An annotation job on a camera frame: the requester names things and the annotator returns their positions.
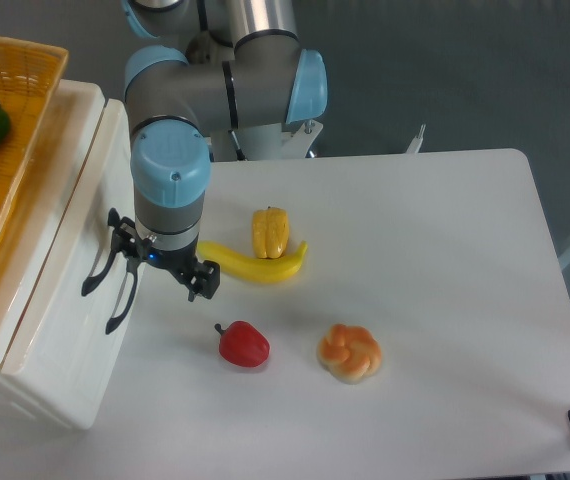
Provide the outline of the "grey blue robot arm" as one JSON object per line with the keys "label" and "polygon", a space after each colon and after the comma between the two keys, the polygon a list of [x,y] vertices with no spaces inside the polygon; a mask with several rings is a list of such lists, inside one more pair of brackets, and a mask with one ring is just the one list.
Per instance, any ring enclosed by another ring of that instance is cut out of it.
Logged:
{"label": "grey blue robot arm", "polygon": [[[167,271],[190,297],[211,298],[219,266],[199,261],[196,245],[211,176],[207,137],[319,117],[327,106],[321,55],[303,48],[288,1],[126,1],[131,29],[154,41],[125,67],[133,218],[108,215],[111,255],[135,274]],[[184,26],[231,48],[226,60],[191,63],[156,41]]]}

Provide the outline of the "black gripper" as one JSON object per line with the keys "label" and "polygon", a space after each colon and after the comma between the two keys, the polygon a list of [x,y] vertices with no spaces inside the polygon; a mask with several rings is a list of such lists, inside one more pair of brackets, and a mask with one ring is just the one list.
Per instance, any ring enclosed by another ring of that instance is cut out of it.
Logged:
{"label": "black gripper", "polygon": [[165,270],[188,290],[188,301],[197,297],[212,299],[220,285],[220,265],[197,259],[196,247],[200,221],[176,234],[161,234],[136,224],[129,217],[121,217],[115,208],[108,212],[107,225],[112,228],[107,269],[120,253],[129,270],[137,270],[142,263]]}

